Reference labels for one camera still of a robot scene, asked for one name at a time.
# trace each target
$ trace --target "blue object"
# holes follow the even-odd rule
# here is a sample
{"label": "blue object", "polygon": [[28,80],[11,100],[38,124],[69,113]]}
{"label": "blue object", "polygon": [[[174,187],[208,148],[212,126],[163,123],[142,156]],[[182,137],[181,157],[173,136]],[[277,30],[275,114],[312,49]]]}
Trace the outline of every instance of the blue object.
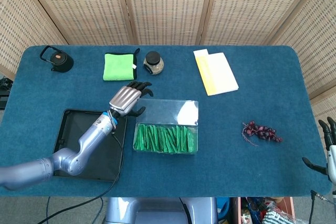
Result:
{"label": "blue object", "polygon": [[[38,57],[43,46],[26,49],[0,125],[0,165],[8,166],[52,154],[65,109],[106,110],[128,81],[103,81],[105,52],[129,52],[138,46],[59,46],[75,64],[66,73],[50,71]],[[129,118],[124,166],[107,196],[209,197],[309,196],[326,194],[326,176],[308,169],[302,157],[326,163],[296,53],[287,46],[141,46],[165,59],[165,70],[152,76],[138,71],[138,81],[153,83],[157,99],[199,102],[198,153],[162,155],[132,150],[135,119]],[[206,95],[193,55],[207,48],[224,52],[239,85],[237,91]],[[282,143],[242,137],[243,122],[254,120],[277,130]],[[12,196],[96,196],[109,182],[54,177]]]}
{"label": "blue object", "polygon": [[230,208],[230,198],[228,197],[217,197],[217,212],[218,212],[218,220],[224,219],[227,215],[227,212]]}

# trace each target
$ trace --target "green towel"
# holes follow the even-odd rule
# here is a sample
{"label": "green towel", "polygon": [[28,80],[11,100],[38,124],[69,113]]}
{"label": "green towel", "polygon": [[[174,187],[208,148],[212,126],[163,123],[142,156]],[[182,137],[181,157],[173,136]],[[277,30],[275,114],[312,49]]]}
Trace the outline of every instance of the green towel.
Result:
{"label": "green towel", "polygon": [[123,54],[107,52],[105,54],[104,81],[135,80],[137,75],[137,53]]}

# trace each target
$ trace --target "rattan panel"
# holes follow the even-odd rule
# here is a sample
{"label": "rattan panel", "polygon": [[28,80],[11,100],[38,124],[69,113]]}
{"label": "rattan panel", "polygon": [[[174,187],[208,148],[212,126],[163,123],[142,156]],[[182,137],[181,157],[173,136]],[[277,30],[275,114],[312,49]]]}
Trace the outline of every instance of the rattan panel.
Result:
{"label": "rattan panel", "polygon": [[120,0],[40,0],[71,44],[129,44]]}
{"label": "rattan panel", "polygon": [[204,0],[130,0],[139,43],[194,45]]}
{"label": "rattan panel", "polygon": [[262,44],[294,0],[214,0],[203,44]]}
{"label": "rattan panel", "polygon": [[309,93],[336,79],[336,0],[308,0],[275,44],[299,55]]}
{"label": "rattan panel", "polygon": [[324,144],[323,130],[322,127],[319,125],[318,120],[321,119],[327,123],[327,116],[330,116],[334,120],[336,120],[336,93],[320,100],[317,103],[314,103],[312,105],[312,109],[321,136],[321,141]]}
{"label": "rattan panel", "polygon": [[13,78],[31,45],[64,44],[33,0],[0,0],[0,65]]}

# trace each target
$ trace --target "blue felt surface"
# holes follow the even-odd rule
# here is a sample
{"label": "blue felt surface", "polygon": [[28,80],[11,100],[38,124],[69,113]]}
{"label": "blue felt surface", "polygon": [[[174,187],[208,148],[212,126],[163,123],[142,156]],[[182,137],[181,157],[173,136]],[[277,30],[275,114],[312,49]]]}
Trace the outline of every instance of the blue felt surface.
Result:
{"label": "blue felt surface", "polygon": [[[63,111],[105,110],[127,81],[103,81],[105,52],[134,52],[137,46],[60,46],[75,64],[51,72],[38,58],[42,46],[23,55],[0,128],[0,165],[48,157]],[[108,196],[307,196],[327,193],[327,177],[301,160],[326,163],[296,53],[286,46],[140,46],[138,80],[153,83],[156,98],[199,101],[198,153],[165,155],[132,150],[135,119],[125,140],[121,178]],[[224,52],[239,90],[208,97],[193,50]],[[158,51],[165,68],[151,76],[142,67]],[[255,120],[277,129],[281,144],[242,138],[242,122]],[[0,195],[95,196],[109,183],[55,177]]]}

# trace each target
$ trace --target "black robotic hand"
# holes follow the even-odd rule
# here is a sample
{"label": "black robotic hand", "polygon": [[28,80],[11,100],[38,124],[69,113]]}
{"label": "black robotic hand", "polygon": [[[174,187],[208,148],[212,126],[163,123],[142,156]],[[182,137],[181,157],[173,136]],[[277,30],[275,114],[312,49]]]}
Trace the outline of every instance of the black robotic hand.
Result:
{"label": "black robotic hand", "polygon": [[121,116],[139,116],[145,111],[145,107],[142,107],[138,111],[133,111],[133,107],[140,97],[146,94],[153,96],[153,92],[147,89],[147,86],[151,86],[150,82],[137,82],[132,81],[127,86],[123,86],[118,93],[110,101],[110,113],[115,119]]}
{"label": "black robotic hand", "polygon": [[329,179],[336,184],[336,122],[331,117],[327,117],[330,127],[322,120],[319,120],[324,133],[324,141],[327,149],[327,167],[313,164],[303,157],[303,162],[310,168],[324,175],[328,175]]}

